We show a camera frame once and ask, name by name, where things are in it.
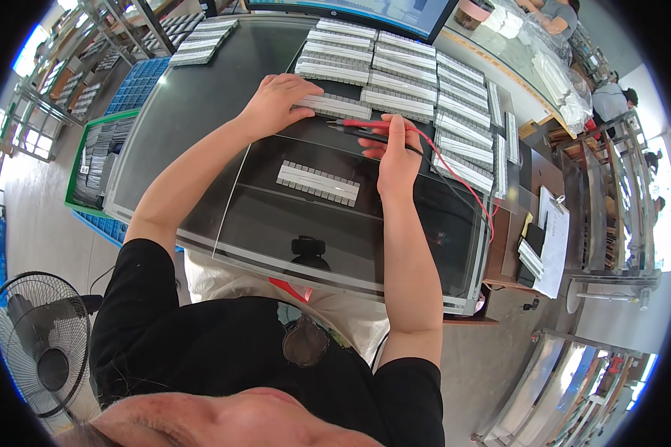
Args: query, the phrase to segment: pink container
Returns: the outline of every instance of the pink container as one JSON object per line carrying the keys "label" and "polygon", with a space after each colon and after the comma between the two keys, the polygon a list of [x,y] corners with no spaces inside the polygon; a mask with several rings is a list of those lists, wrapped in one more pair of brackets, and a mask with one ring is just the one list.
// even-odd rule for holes
{"label": "pink container", "polygon": [[487,0],[460,0],[455,9],[455,22],[464,28],[474,30],[494,11]]}

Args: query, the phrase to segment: black t-shirt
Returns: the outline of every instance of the black t-shirt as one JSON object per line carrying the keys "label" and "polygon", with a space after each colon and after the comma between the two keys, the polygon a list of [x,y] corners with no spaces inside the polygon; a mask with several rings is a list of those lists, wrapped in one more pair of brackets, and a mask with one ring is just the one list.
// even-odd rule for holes
{"label": "black t-shirt", "polygon": [[300,313],[263,297],[180,308],[167,252],[150,240],[129,241],[92,331],[89,364],[98,400],[105,408],[137,394],[228,396],[267,386],[289,393],[324,421],[386,446],[445,444],[438,367],[402,358],[373,374],[354,349],[321,326],[322,353],[315,364],[298,365],[284,348],[295,323],[283,316],[294,310]]}

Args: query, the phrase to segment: electric fan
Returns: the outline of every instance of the electric fan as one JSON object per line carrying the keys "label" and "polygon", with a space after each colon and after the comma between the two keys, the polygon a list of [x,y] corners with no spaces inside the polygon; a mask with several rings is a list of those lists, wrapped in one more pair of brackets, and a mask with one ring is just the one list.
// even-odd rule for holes
{"label": "electric fan", "polygon": [[27,272],[0,287],[0,350],[23,399],[49,418],[81,389],[88,369],[89,314],[100,295],[80,294],[51,273]]}

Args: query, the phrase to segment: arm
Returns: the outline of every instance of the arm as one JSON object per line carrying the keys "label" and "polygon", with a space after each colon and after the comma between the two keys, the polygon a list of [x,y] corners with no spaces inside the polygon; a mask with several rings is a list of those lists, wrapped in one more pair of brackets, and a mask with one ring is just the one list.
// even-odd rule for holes
{"label": "arm", "polygon": [[173,161],[144,192],[125,235],[149,239],[174,258],[177,228],[196,206],[224,166],[254,141],[313,116],[313,110],[291,110],[321,87],[294,74],[266,76],[238,117],[208,134]]}
{"label": "arm", "polygon": [[390,130],[388,144],[359,139],[363,152],[380,158],[378,192],[383,202],[385,308],[390,335],[378,366],[397,358],[424,358],[439,367],[442,350],[442,290],[420,218],[413,202],[413,184],[420,155],[405,149],[407,142],[422,151],[420,136],[405,131],[412,125],[399,115],[383,115]]}
{"label": "arm", "polygon": [[544,6],[545,3],[541,0],[517,0],[517,4],[526,7],[529,12],[533,13],[544,29],[550,34],[559,34],[569,26],[567,21],[562,17],[555,17],[550,20],[549,17],[543,14],[539,8]]}

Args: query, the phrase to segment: blue plastic crate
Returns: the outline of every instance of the blue plastic crate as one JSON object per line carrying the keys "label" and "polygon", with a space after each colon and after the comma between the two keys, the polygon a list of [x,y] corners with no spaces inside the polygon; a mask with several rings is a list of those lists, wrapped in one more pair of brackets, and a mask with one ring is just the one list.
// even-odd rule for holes
{"label": "blue plastic crate", "polygon": [[[117,247],[122,248],[124,245],[126,229],[129,227],[127,224],[116,219],[100,218],[99,216],[93,216],[75,210],[72,210],[72,216],[82,221],[82,223],[92,228],[98,235],[115,244]],[[183,252],[184,249],[176,247],[176,251]]]}
{"label": "blue plastic crate", "polygon": [[104,115],[143,106],[161,74],[169,67],[169,59],[160,57],[137,62],[117,89]]}

